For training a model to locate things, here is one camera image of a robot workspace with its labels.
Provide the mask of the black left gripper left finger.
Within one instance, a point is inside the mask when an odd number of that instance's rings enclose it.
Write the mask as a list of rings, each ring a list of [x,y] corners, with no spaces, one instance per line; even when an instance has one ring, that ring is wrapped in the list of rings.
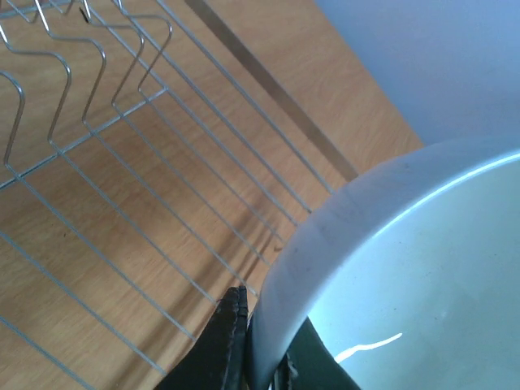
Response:
[[[193,347],[155,387],[165,390],[244,389],[248,314],[246,288],[230,287]]]

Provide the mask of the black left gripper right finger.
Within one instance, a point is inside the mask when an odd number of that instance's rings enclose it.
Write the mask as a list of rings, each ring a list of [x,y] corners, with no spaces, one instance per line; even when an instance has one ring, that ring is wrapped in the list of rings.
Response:
[[[360,387],[327,351],[307,318],[274,374],[274,389],[346,389]]]

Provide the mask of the white ceramic bowl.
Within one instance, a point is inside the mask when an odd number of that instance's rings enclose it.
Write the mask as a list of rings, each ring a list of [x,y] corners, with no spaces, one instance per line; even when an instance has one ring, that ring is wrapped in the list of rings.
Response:
[[[249,326],[266,389],[304,322],[363,389],[519,386],[519,138],[385,162],[336,190],[271,266]]]

